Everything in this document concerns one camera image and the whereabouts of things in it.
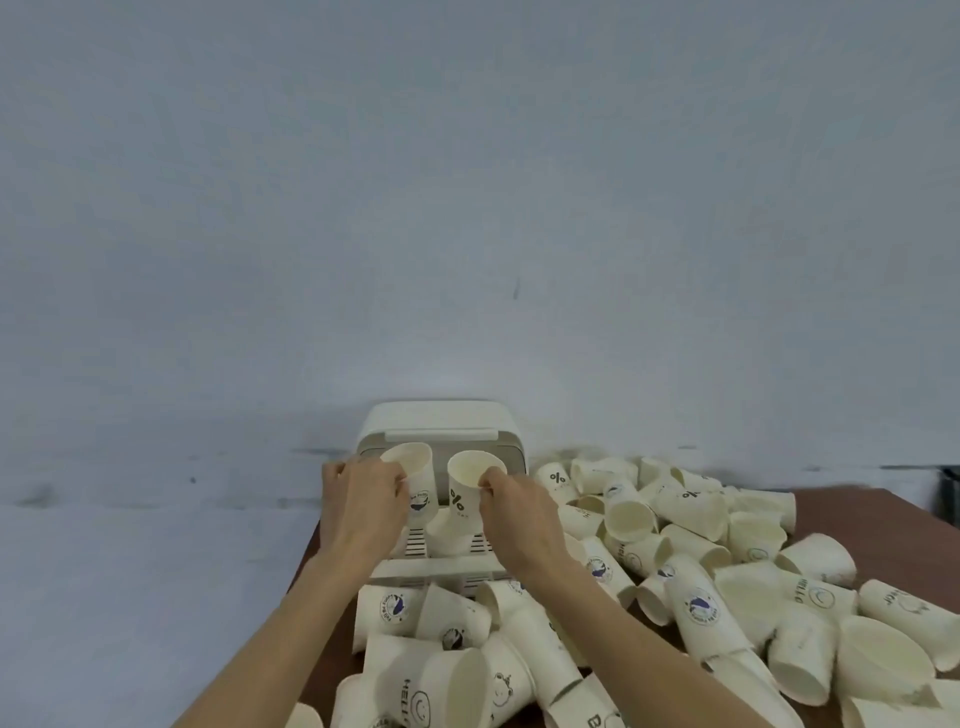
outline disposable cup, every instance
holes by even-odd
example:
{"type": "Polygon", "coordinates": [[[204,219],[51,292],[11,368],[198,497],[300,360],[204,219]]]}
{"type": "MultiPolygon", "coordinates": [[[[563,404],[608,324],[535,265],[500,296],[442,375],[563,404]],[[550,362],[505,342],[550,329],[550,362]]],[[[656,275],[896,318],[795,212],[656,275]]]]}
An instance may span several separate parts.
{"type": "Polygon", "coordinates": [[[780,527],[776,514],[730,514],[727,547],[735,562],[773,561],[784,543],[786,531],[780,527]]]}
{"type": "Polygon", "coordinates": [[[837,694],[888,703],[912,703],[936,677],[924,649],[876,619],[847,617],[840,622],[837,694]]]}
{"type": "Polygon", "coordinates": [[[572,503],[580,497],[563,463],[547,463],[540,466],[534,473],[534,480],[546,488],[550,497],[558,504],[572,503]]]}
{"type": "Polygon", "coordinates": [[[891,705],[849,697],[840,703],[843,728],[956,728],[949,712],[941,708],[891,705]]]}
{"type": "Polygon", "coordinates": [[[783,597],[780,570],[769,561],[719,569],[714,585],[754,649],[773,637],[789,602],[783,597]]]}
{"type": "Polygon", "coordinates": [[[544,710],[580,682],[580,670],[542,609],[531,605],[517,610],[500,632],[530,669],[537,703],[544,710]]]}
{"type": "Polygon", "coordinates": [[[674,553],[685,553],[700,563],[710,576],[731,564],[730,552],[723,546],[708,541],[703,536],[681,528],[675,523],[666,526],[660,534],[670,539],[674,553]]]}
{"type": "Polygon", "coordinates": [[[778,491],[752,491],[741,488],[732,500],[731,512],[776,513],[780,526],[787,533],[797,530],[797,498],[792,493],[778,491]]]}
{"type": "Polygon", "coordinates": [[[604,525],[617,541],[631,543],[657,530],[657,515],[625,478],[615,478],[604,491],[604,525]]]}
{"type": "Polygon", "coordinates": [[[534,678],[520,653],[500,632],[490,635],[480,648],[493,680],[490,728],[499,728],[534,702],[534,678]]]}
{"type": "Polygon", "coordinates": [[[390,714],[376,705],[376,676],[351,675],[337,686],[330,728],[392,728],[390,714]]]}
{"type": "Polygon", "coordinates": [[[388,449],[380,459],[399,463],[407,473],[410,490],[410,513],[407,525],[423,527],[437,515],[437,482],[433,474],[433,449],[426,443],[402,443],[388,449]]]}
{"type": "Polygon", "coordinates": [[[617,477],[626,478],[635,488],[637,471],[636,464],[622,457],[605,457],[602,460],[575,457],[570,464],[573,482],[584,496],[601,495],[607,485],[617,477]]]}
{"type": "Polygon", "coordinates": [[[826,581],[841,587],[852,586],[856,564],[843,545],[825,533],[812,533],[788,546],[774,559],[781,569],[826,581]]]}
{"type": "Polygon", "coordinates": [[[544,710],[543,722],[546,728],[624,728],[625,725],[610,696],[596,680],[596,673],[544,710]]]}
{"type": "Polygon", "coordinates": [[[713,678],[754,709],[774,728],[804,728],[804,722],[790,704],[749,667],[732,654],[708,661],[713,678]]]}
{"type": "Polygon", "coordinates": [[[679,483],[666,485],[654,497],[653,509],[658,516],[708,541],[717,542],[727,533],[727,503],[719,493],[694,493],[679,483]]]}
{"type": "Polygon", "coordinates": [[[860,612],[899,629],[941,672],[960,665],[960,615],[876,579],[860,587],[860,612]]]}
{"type": "Polygon", "coordinates": [[[367,585],[357,595],[353,652],[363,651],[371,634],[411,637],[425,594],[422,589],[367,585]]]}
{"type": "Polygon", "coordinates": [[[487,641],[491,624],[492,615],[483,604],[431,584],[414,637],[439,642],[444,649],[479,647],[487,641]]]}
{"type": "Polygon", "coordinates": [[[686,554],[674,554],[663,565],[672,568],[666,592],[687,654],[698,663],[716,655],[752,646],[707,572],[686,554]]]}
{"type": "Polygon", "coordinates": [[[629,606],[634,600],[634,580],[616,563],[599,538],[591,536],[580,543],[587,551],[587,569],[593,578],[607,586],[621,605],[629,606]]]}
{"type": "Polygon", "coordinates": [[[493,679],[479,649],[394,660],[376,682],[376,703],[409,728],[485,728],[493,679]]]}
{"type": "Polygon", "coordinates": [[[834,622],[812,607],[788,602],[767,653],[780,692],[804,705],[826,705],[839,639],[834,622]]]}
{"type": "Polygon", "coordinates": [[[517,609],[537,604],[523,585],[515,579],[485,581],[477,587],[474,598],[490,610],[492,623],[503,624],[517,609]]]}
{"type": "Polygon", "coordinates": [[[560,516],[560,526],[564,532],[575,539],[596,536],[600,524],[603,523],[602,514],[585,511],[583,508],[572,505],[561,505],[557,508],[557,515],[560,516]]]}
{"type": "Polygon", "coordinates": [[[385,671],[394,660],[417,660],[421,656],[443,652],[440,643],[427,640],[415,640],[412,637],[373,634],[367,639],[367,650],[363,655],[363,673],[376,676],[385,671]]]}
{"type": "Polygon", "coordinates": [[[451,526],[461,533],[479,533],[483,530],[480,518],[480,477],[489,468],[504,473],[507,466],[496,455],[478,449],[461,450],[446,464],[450,481],[451,526]]]}

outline brown tabletop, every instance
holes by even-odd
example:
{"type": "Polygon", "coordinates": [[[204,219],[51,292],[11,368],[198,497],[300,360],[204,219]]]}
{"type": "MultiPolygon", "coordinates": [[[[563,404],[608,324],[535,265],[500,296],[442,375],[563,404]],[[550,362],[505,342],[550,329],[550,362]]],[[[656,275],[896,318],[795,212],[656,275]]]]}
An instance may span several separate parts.
{"type": "MultiPolygon", "coordinates": [[[[868,579],[880,579],[951,612],[960,612],[960,530],[883,490],[843,487],[800,491],[797,511],[795,538],[826,533],[843,544],[856,562],[857,587],[868,579]]],[[[319,547],[318,525],[297,576],[319,547]]],[[[325,725],[330,723],[337,685],[363,668],[363,656],[350,654],[355,609],[354,600],[333,631],[300,698],[320,712],[325,725]]],[[[640,614],[636,603],[631,614],[668,642],[682,646],[676,626],[654,627],[640,614]]],[[[960,668],[947,677],[960,679],[960,668]]],[[[792,705],[806,728],[841,728],[840,712],[833,700],[823,708],[792,705]]],[[[542,725],[542,713],[536,705],[528,706],[506,724],[507,728],[542,725]]]]}

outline circular logo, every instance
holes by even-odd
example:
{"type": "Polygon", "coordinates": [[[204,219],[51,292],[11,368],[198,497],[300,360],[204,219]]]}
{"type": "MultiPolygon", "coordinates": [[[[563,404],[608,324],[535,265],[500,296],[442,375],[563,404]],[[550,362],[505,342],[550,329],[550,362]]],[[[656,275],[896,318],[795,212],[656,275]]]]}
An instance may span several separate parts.
{"type": "Polygon", "coordinates": [[[410,698],[410,712],[423,728],[430,728],[430,698],[424,691],[416,691],[410,698]]]}
{"type": "Polygon", "coordinates": [[[510,687],[510,675],[497,672],[493,676],[493,705],[502,708],[507,704],[514,694],[514,689],[510,687]]]}
{"type": "Polygon", "coordinates": [[[384,621],[400,623],[407,619],[406,602],[402,595],[389,594],[380,600],[380,616],[384,621]]]}
{"type": "Polygon", "coordinates": [[[463,627],[450,627],[440,637],[444,649],[463,649],[467,630],[463,627]]]}
{"type": "Polygon", "coordinates": [[[607,566],[607,562],[601,558],[593,556],[589,561],[587,561],[587,568],[590,569],[590,573],[593,574],[593,578],[597,581],[602,581],[604,584],[609,584],[613,579],[613,574],[610,571],[610,567],[607,566]]]}
{"type": "Polygon", "coordinates": [[[713,601],[713,596],[703,589],[694,589],[684,606],[690,618],[705,627],[720,619],[720,610],[713,601]]]}
{"type": "Polygon", "coordinates": [[[833,592],[829,592],[823,587],[810,587],[807,593],[810,595],[810,601],[821,609],[829,609],[836,603],[833,592]]]}

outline white paper cup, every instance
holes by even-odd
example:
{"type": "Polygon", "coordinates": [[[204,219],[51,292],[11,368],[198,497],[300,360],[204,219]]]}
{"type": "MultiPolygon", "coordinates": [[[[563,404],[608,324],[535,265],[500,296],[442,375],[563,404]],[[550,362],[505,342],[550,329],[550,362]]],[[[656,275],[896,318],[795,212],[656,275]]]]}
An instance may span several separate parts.
{"type": "Polygon", "coordinates": [[[413,636],[424,596],[422,589],[363,587],[357,595],[353,653],[364,650],[371,634],[413,636]]]}
{"type": "Polygon", "coordinates": [[[604,525],[617,541],[629,544],[657,530],[657,515],[625,478],[608,485],[603,500],[604,525]]]}
{"type": "Polygon", "coordinates": [[[843,545],[825,533],[811,533],[788,546],[774,559],[785,571],[808,576],[841,587],[852,586],[856,564],[843,545]]]}
{"type": "Polygon", "coordinates": [[[708,541],[720,541],[727,533],[727,503],[719,493],[694,493],[684,490],[679,483],[676,487],[666,484],[654,497],[652,506],[658,516],[708,541]]]}
{"type": "Polygon", "coordinates": [[[480,651],[493,680],[490,728],[499,728],[534,701],[534,678],[505,635],[494,632],[480,651]]]}
{"type": "Polygon", "coordinates": [[[402,443],[388,449],[380,459],[399,463],[407,473],[410,513],[407,525],[423,527],[437,515],[437,482],[433,473],[433,449],[426,443],[402,443]]]}
{"type": "Polygon", "coordinates": [[[363,655],[363,673],[376,676],[385,671],[394,660],[424,660],[434,652],[442,652],[444,646],[412,637],[372,634],[367,639],[363,655]]]}
{"type": "Polygon", "coordinates": [[[767,654],[780,692],[804,705],[826,705],[839,639],[834,622],[812,607],[788,603],[767,654]]]}
{"type": "Polygon", "coordinates": [[[779,573],[769,561],[762,561],[720,569],[714,575],[717,592],[757,650],[773,637],[789,604],[783,598],[779,573]],[[763,568],[746,568],[748,566],[763,568]]]}
{"type": "Polygon", "coordinates": [[[333,700],[330,728],[394,728],[396,723],[376,705],[376,675],[351,675],[341,680],[333,700]]]}
{"type": "Polygon", "coordinates": [[[840,622],[837,694],[911,703],[936,677],[924,649],[900,630],[867,617],[840,622]]]}
{"type": "Polygon", "coordinates": [[[518,609],[537,604],[523,585],[515,579],[485,581],[477,587],[474,598],[478,604],[490,610],[494,625],[503,624],[518,609]]]}
{"type": "Polygon", "coordinates": [[[731,564],[730,552],[722,546],[708,541],[691,531],[681,528],[675,523],[666,526],[660,534],[670,539],[674,553],[685,553],[700,563],[710,576],[718,569],[731,564]]]}
{"type": "Polygon", "coordinates": [[[666,579],[666,592],[690,657],[702,663],[709,657],[751,648],[700,564],[680,553],[671,556],[663,568],[674,571],[666,579]]]}
{"type": "Polygon", "coordinates": [[[546,728],[624,728],[625,725],[595,673],[544,710],[543,722],[546,728]]]}
{"type": "Polygon", "coordinates": [[[537,468],[534,480],[546,488],[558,504],[575,502],[580,493],[566,473],[563,463],[547,463],[537,468]]]}
{"type": "Polygon", "coordinates": [[[480,478],[489,468],[499,468],[504,473],[507,471],[507,466],[500,458],[478,449],[461,450],[446,464],[450,476],[451,526],[456,524],[461,533],[480,533],[483,530],[480,478]]]}
{"type": "Polygon", "coordinates": [[[479,649],[395,660],[376,681],[376,703],[409,728],[484,728],[493,681],[479,649]]]}
{"type": "Polygon", "coordinates": [[[587,550],[587,569],[593,578],[608,587],[621,605],[629,606],[634,600],[634,580],[616,563],[616,559],[596,536],[580,543],[587,550]]]}
{"type": "Polygon", "coordinates": [[[580,682],[580,670],[539,607],[531,605],[517,610],[500,631],[530,669],[537,703],[544,710],[580,682]]]}
{"type": "Polygon", "coordinates": [[[607,485],[618,477],[626,478],[636,487],[637,470],[636,464],[622,457],[605,457],[602,460],[575,457],[570,464],[573,482],[584,496],[603,494],[607,485]]]}
{"type": "Polygon", "coordinates": [[[479,647],[487,641],[491,624],[492,615],[483,604],[431,584],[414,637],[439,642],[444,649],[479,647]]]}
{"type": "Polygon", "coordinates": [[[786,531],[776,514],[730,514],[727,548],[735,562],[773,561],[785,543],[786,531]]]}
{"type": "Polygon", "coordinates": [[[876,579],[860,587],[860,612],[899,629],[941,672],[960,665],[960,615],[876,579]]]}
{"type": "Polygon", "coordinates": [[[752,491],[741,488],[732,500],[731,511],[776,513],[780,526],[787,533],[797,530],[797,498],[792,493],[752,491]]]}
{"type": "Polygon", "coordinates": [[[557,515],[560,517],[560,526],[564,533],[570,534],[575,539],[596,536],[600,524],[603,523],[602,514],[585,511],[583,508],[572,505],[559,506],[557,515]]]}

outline right hand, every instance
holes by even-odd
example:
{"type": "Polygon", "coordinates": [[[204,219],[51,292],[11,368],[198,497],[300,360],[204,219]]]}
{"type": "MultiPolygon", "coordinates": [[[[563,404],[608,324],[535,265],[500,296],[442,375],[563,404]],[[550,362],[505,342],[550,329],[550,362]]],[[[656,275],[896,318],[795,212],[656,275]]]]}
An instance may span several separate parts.
{"type": "Polygon", "coordinates": [[[490,468],[480,488],[484,535],[511,576],[528,583],[579,566],[566,551],[557,504],[536,480],[490,468]]]}

